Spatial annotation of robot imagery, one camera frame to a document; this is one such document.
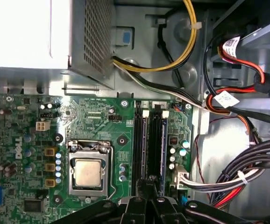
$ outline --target wire bundle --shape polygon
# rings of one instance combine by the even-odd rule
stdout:
[[[190,0],[183,0],[183,2],[187,8],[191,25],[196,24],[196,22],[197,22],[196,15],[195,15],[194,8],[193,8],[191,1]],[[188,60],[190,54],[193,51],[193,48],[194,48],[194,45],[196,42],[196,37],[197,37],[197,30],[195,28],[191,28],[190,39],[189,39],[188,45],[185,48],[182,55],[177,60],[172,62],[171,64],[160,67],[160,68],[145,68],[145,67],[137,66],[137,65],[132,64],[130,62],[122,60],[116,56],[113,56],[113,60],[114,60],[114,63],[117,64],[118,66],[120,66],[121,68],[124,68],[128,71],[134,71],[134,72],[152,72],[152,71],[175,70],[175,69],[182,67],[186,63],[186,61]]]
[[[255,174],[253,174],[252,177],[255,177],[255,175],[259,177],[265,169],[270,168],[270,154],[267,153],[270,153],[270,140],[260,142],[246,149],[227,165],[218,177],[216,183],[224,183],[228,180],[232,180],[236,177],[238,170],[244,173],[254,170]],[[211,205],[216,208],[223,208],[243,190],[244,186],[245,185],[242,185],[227,194],[213,193],[210,198]]]

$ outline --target white plastic clip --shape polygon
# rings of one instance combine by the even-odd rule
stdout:
[[[245,178],[245,174],[242,171],[240,171],[240,170],[238,170],[238,177],[243,181],[243,183],[245,185],[248,183],[247,180],[246,180],[246,178]]]
[[[202,22],[196,22],[191,25],[192,29],[201,29],[202,28]]]

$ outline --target capacitor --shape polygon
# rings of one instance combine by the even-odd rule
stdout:
[[[186,149],[184,149],[184,148],[180,149],[179,154],[180,154],[180,156],[185,156],[187,154]]]
[[[5,167],[7,167],[9,165],[10,165],[10,161],[6,161],[6,162],[0,164],[0,170],[2,171]]]
[[[189,148],[190,147],[190,143],[188,142],[188,141],[183,141],[183,143],[182,143],[182,147],[183,148]]]
[[[120,173],[121,173],[121,172],[125,172],[125,171],[126,171],[126,165],[123,164],[123,163],[121,163],[121,164],[120,164]]]
[[[56,165],[60,165],[61,164],[61,160],[55,160]]]
[[[29,134],[24,135],[24,142],[29,143],[31,142],[31,136]]]
[[[176,166],[174,165],[174,163],[171,163],[171,164],[169,164],[169,166],[168,166],[168,168],[171,169],[171,170],[173,170],[175,167],[176,167]]]
[[[61,173],[60,172],[56,172],[55,173],[55,177],[61,177]]]
[[[55,182],[56,183],[61,183],[61,179],[60,178],[56,178]]]
[[[24,152],[24,156],[25,157],[30,157],[32,155],[32,152],[30,151],[30,149],[26,149]]]
[[[29,166],[32,168],[32,169],[35,169],[36,168],[36,165],[34,163],[29,163]]]
[[[5,173],[5,177],[12,177],[17,173],[16,169],[12,169],[10,172]]]
[[[9,172],[13,169],[15,169],[17,167],[17,164],[15,162],[13,162],[12,164],[8,165],[7,167],[5,167],[5,171]]]
[[[114,107],[111,107],[108,112],[109,112],[109,114],[114,114],[114,112],[115,112]]]
[[[169,152],[170,152],[171,154],[175,154],[175,153],[176,153],[176,149],[172,147],[172,148],[170,148]]]
[[[55,109],[55,108],[57,108],[57,104],[48,103],[48,104],[46,105],[46,107],[47,107],[48,109]]]
[[[171,157],[169,157],[169,161],[170,162],[174,162],[176,160],[176,157],[174,155],[172,155]]]
[[[55,170],[56,170],[56,171],[60,171],[60,170],[61,170],[61,166],[56,166],[56,167],[55,167]]]
[[[118,178],[121,182],[126,181],[127,177],[125,175],[120,175],[120,177]]]
[[[24,168],[24,170],[25,170],[25,173],[31,173],[31,171],[32,171],[32,168],[30,167],[30,166],[26,166],[25,168]]]
[[[55,154],[55,157],[58,158],[58,159],[60,159],[61,158],[61,154],[60,153],[56,153]]]

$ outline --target sticker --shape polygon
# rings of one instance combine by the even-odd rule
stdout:
[[[239,36],[234,37],[234,38],[226,41],[223,44],[222,48],[228,55],[230,55],[231,57],[237,58],[237,56],[236,56],[236,48],[238,46],[239,41],[240,41]]]
[[[215,96],[214,99],[224,108],[234,106],[239,103],[239,100],[230,95],[227,91],[222,91],[220,94]]]

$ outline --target cable tie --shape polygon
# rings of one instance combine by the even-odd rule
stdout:
[[[222,171],[222,174],[229,180],[230,176],[225,172],[225,170]]]
[[[245,178],[245,174],[242,171],[240,171],[240,170],[238,170],[238,177],[243,181],[243,183],[245,185],[248,183],[247,180],[246,180],[246,178]]]
[[[201,29],[202,28],[202,22],[196,22],[191,25],[192,29]]]

